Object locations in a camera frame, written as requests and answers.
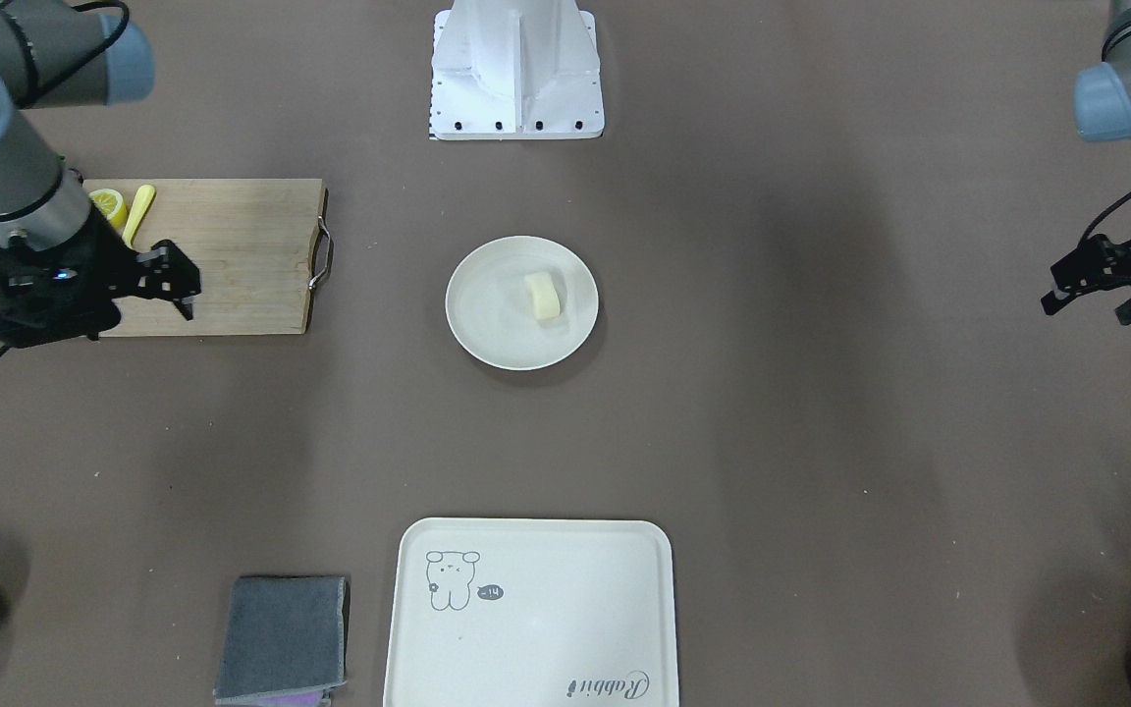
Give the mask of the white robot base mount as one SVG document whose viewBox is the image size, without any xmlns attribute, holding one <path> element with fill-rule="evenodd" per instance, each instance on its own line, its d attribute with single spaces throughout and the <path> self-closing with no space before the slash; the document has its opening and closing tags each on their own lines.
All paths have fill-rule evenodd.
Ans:
<svg viewBox="0 0 1131 707">
<path fill-rule="evenodd" d="M 455 1 L 437 12 L 428 137 L 601 137 L 596 18 L 575 1 Z"/>
</svg>

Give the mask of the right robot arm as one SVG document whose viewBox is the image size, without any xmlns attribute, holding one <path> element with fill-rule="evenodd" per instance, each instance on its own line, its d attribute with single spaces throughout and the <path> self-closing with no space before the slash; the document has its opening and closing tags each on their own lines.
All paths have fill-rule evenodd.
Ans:
<svg viewBox="0 0 1131 707">
<path fill-rule="evenodd" d="M 147 98 L 152 43 L 123 1 L 0 1 L 0 344 L 95 339 L 118 299 L 169 301 L 192 319 L 200 268 L 174 242 L 126 245 L 27 109 Z"/>
</svg>

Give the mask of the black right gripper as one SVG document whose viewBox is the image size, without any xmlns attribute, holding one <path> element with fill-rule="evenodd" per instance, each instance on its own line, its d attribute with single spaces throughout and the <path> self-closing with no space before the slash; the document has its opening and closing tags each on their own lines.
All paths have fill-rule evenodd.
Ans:
<svg viewBox="0 0 1131 707">
<path fill-rule="evenodd" d="M 171 239 L 133 255 L 111 227 L 81 227 L 61 245 L 32 249 L 24 236 L 0 245 L 0 342 L 35 348 L 97 339 L 120 324 L 114 299 L 169 301 L 192 321 L 201 270 Z"/>
</svg>

